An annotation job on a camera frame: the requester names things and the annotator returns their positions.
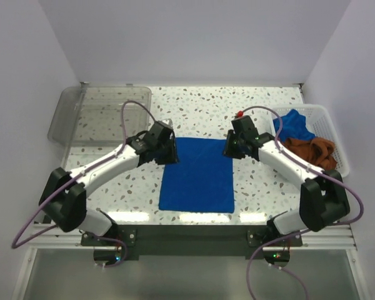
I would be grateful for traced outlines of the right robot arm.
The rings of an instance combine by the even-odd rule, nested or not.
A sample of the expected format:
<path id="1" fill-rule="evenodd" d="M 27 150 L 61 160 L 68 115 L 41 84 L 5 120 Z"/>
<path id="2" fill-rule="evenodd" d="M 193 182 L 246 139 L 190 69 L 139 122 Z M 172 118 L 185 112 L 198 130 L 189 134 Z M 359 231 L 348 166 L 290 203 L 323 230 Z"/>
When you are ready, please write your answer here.
<path id="1" fill-rule="evenodd" d="M 235 118 L 227 132 L 223 155 L 233 159 L 250 157 L 275 169 L 300 192 L 299 207 L 267 221 L 262 241 L 282 244 L 288 234 L 318 232 L 334 224 L 351 210 L 341 174 L 309 164 L 287 150 L 267 132 L 259 134 L 249 116 Z"/>

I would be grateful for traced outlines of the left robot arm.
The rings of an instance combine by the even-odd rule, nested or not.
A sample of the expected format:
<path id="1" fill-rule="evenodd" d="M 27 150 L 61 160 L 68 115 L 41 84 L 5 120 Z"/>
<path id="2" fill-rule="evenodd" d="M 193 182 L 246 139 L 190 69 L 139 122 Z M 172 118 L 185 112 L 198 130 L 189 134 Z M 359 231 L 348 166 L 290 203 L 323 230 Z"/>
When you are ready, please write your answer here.
<path id="1" fill-rule="evenodd" d="M 65 233 L 79 229 L 103 245 L 120 236 L 118 225 L 105 212 L 87 207 L 88 197 L 116 176 L 154 161 L 178 163 L 170 119 L 155 121 L 150 130 L 131 136 L 103 157 L 71 171 L 59 167 L 49 176 L 39 201 L 44 213 Z"/>

